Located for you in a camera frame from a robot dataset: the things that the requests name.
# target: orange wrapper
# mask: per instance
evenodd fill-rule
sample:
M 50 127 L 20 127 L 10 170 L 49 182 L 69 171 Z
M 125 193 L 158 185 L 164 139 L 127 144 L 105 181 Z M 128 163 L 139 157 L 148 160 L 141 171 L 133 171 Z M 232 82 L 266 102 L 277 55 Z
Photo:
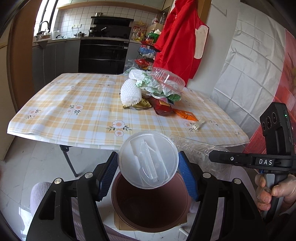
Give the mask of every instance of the orange wrapper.
M 177 109 L 173 109 L 173 111 L 183 119 L 190 120 L 190 121 L 198 121 L 198 119 L 195 117 L 195 115 L 192 112 L 185 111 L 185 110 L 177 110 Z

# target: table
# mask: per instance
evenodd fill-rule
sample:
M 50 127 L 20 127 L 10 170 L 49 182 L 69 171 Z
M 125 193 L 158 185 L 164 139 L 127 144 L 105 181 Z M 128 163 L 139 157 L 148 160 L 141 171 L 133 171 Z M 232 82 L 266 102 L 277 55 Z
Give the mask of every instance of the table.
M 189 120 L 159 116 L 154 109 L 122 108 L 120 88 L 127 76 L 61 74 L 35 94 L 13 117 L 8 134 L 59 144 L 69 166 L 69 147 L 118 150 L 131 135 L 156 130 L 224 147 L 249 142 L 241 128 L 210 98 L 184 88 L 175 108 L 207 122 L 193 131 Z

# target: white pocket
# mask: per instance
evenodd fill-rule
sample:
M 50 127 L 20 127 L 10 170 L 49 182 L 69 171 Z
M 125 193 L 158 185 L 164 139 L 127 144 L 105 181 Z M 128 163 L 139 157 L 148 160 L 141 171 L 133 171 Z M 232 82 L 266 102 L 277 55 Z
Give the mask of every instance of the white pocket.
M 205 49 L 205 41 L 207 40 L 207 33 L 209 28 L 206 25 L 201 25 L 198 29 L 195 29 L 195 52 L 194 58 L 202 58 L 203 51 Z

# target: metal screw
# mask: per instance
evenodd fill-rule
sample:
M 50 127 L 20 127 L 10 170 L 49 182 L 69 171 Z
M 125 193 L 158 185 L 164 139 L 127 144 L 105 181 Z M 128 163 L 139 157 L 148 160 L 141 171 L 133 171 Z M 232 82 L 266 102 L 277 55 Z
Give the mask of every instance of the metal screw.
M 235 183 L 235 184 L 241 184 L 242 181 L 241 181 L 240 179 L 238 179 L 238 178 L 235 178 L 234 183 Z
M 208 173 L 208 172 L 205 172 L 202 176 L 203 176 L 204 178 L 210 178 L 210 177 L 211 177 L 211 174 Z
M 55 179 L 54 183 L 55 184 L 60 184 L 62 182 L 62 180 L 60 178 Z
M 87 172 L 85 175 L 85 178 L 91 178 L 93 176 L 92 172 Z

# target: human hand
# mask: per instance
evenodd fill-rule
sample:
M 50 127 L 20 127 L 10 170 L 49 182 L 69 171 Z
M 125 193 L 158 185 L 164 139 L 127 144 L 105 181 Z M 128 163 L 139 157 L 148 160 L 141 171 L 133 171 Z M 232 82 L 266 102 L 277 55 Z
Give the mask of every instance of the human hand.
M 284 197 L 281 212 L 288 210 L 296 201 L 296 177 L 292 174 L 289 174 L 284 181 L 275 185 L 271 190 L 266 187 L 266 181 L 262 174 L 256 175 L 255 183 L 258 185 L 256 190 L 257 208 L 261 211 L 270 209 L 271 196 Z

